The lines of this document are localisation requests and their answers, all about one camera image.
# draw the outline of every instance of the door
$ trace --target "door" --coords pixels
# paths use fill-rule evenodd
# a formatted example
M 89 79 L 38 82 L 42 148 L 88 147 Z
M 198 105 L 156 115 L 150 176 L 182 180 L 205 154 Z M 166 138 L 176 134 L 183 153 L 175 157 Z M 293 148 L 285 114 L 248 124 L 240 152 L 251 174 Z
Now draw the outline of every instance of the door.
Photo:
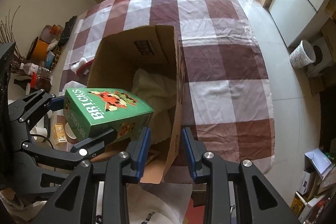
M 308 0 L 273 0 L 269 12 L 287 47 L 316 14 Z

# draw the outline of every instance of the cardboard box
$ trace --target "cardboard box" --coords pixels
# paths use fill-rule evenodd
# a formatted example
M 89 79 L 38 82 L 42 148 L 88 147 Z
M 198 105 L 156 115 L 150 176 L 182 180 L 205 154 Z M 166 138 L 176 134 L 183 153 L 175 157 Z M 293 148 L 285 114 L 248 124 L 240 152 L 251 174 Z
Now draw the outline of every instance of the cardboard box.
M 334 186 L 335 183 L 336 183 L 336 167 L 334 167 L 330 171 L 330 173 L 325 177 L 325 179 L 321 182 L 321 184 L 319 185 L 318 194 Z
M 311 211 L 314 209 L 314 207 L 316 206 L 316 204 L 322 200 L 325 197 L 325 195 L 321 195 L 317 198 L 312 198 L 307 205 L 305 206 L 305 208 L 303 209 L 302 213 L 299 216 L 299 221 L 301 223 L 303 223 L 307 217 L 309 216 L 309 214 L 311 213 Z
M 332 66 L 325 70 L 322 76 L 325 88 L 336 85 L 336 66 Z
M 142 127 L 148 125 L 153 109 L 122 89 L 68 88 L 63 112 L 77 139 L 114 128 L 118 131 L 116 142 L 125 138 L 136 140 Z
M 90 70 L 89 88 L 121 88 L 131 90 L 137 69 L 176 80 L 176 107 L 171 138 L 152 145 L 157 158 L 145 168 L 141 182 L 160 183 L 179 152 L 182 119 L 182 97 L 185 66 L 179 42 L 172 26 L 146 26 L 112 34 L 102 39 Z M 128 142 L 108 145 L 106 153 L 93 161 L 106 160 L 126 149 Z
M 322 76 L 308 78 L 308 81 L 311 95 L 315 95 L 316 93 L 322 92 L 324 90 Z
M 292 212 L 295 213 L 296 216 L 299 216 L 302 208 L 303 202 L 295 195 L 291 205 Z
M 68 142 L 65 135 L 64 127 L 61 123 L 57 123 L 52 127 L 52 134 L 54 137 L 55 145 L 60 145 Z
M 297 190 L 301 195 L 304 195 L 305 193 L 309 191 L 314 181 L 314 177 L 315 177 L 314 170 L 304 170 L 303 171 L 300 186 Z
M 330 50 L 333 61 L 336 62 L 336 24 L 329 19 L 321 28 L 321 32 Z

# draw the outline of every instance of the blue gripper pad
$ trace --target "blue gripper pad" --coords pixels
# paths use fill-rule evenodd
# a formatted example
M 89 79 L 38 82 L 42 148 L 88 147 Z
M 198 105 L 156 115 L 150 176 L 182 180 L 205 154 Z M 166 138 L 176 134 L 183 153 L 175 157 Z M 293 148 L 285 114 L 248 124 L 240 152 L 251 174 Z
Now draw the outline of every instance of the blue gripper pad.
M 147 155 L 148 155 L 148 150 L 151 144 L 151 130 L 147 127 L 144 127 L 142 129 L 142 132 L 140 134 L 140 137 L 138 139 L 138 144 L 140 145 L 140 150 L 138 152 L 138 160 L 137 160 L 137 167 L 136 167 L 136 178 L 138 181 L 143 176 L 143 172 L 145 170 L 146 166 L 146 161 L 147 161 Z
M 185 155 L 187 158 L 187 162 L 188 162 L 188 169 L 189 169 L 189 175 L 192 178 L 193 181 L 195 181 L 196 179 L 196 162 L 195 162 L 195 158 L 194 158 L 194 154 L 190 145 L 190 141 L 188 138 L 188 133 L 187 130 L 185 128 L 182 129 L 182 140 L 184 143 L 184 148 L 185 148 Z

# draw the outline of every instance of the metal screw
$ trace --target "metal screw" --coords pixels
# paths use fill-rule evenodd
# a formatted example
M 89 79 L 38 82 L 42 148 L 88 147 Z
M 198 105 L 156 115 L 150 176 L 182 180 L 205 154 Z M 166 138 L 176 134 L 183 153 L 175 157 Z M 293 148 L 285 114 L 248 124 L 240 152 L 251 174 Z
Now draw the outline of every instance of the metal screw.
M 86 156 L 86 155 L 87 155 L 87 150 L 84 149 L 84 148 L 82 148 L 82 149 L 79 150 L 79 154 L 80 154 L 81 156 Z
M 252 162 L 250 160 L 243 160 L 243 165 L 245 167 L 250 167 L 252 165 Z
M 128 152 L 123 151 L 118 154 L 119 158 L 125 159 L 128 157 Z
M 207 159 L 212 159 L 215 155 L 214 155 L 214 153 L 212 153 L 212 152 L 205 152 L 204 153 L 204 156 L 207 158 Z
M 97 222 L 98 224 L 102 224 L 102 223 L 103 223 L 103 217 L 102 217 L 101 215 L 97 215 L 97 216 L 96 216 L 96 222 Z
M 90 161 L 89 160 L 83 160 L 81 161 L 81 167 L 89 167 Z

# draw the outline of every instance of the paper cup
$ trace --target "paper cup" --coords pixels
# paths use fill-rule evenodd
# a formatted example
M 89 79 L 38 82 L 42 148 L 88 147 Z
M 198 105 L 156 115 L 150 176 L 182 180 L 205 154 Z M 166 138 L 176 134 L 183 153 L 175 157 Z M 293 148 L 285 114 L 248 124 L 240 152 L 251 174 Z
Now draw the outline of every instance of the paper cup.
M 48 131 L 47 131 L 46 128 L 41 128 L 41 127 L 34 126 L 32 128 L 32 130 L 30 131 L 30 134 L 38 134 L 38 135 L 42 135 L 44 137 L 47 137 L 48 136 Z M 44 138 L 42 138 L 42 137 L 32 136 L 32 138 L 37 142 L 43 142 L 43 140 L 44 140 Z
M 74 135 L 72 129 L 70 128 L 70 125 L 68 123 L 65 124 L 64 127 L 65 134 L 67 136 L 67 141 L 71 144 L 78 143 L 77 137 Z

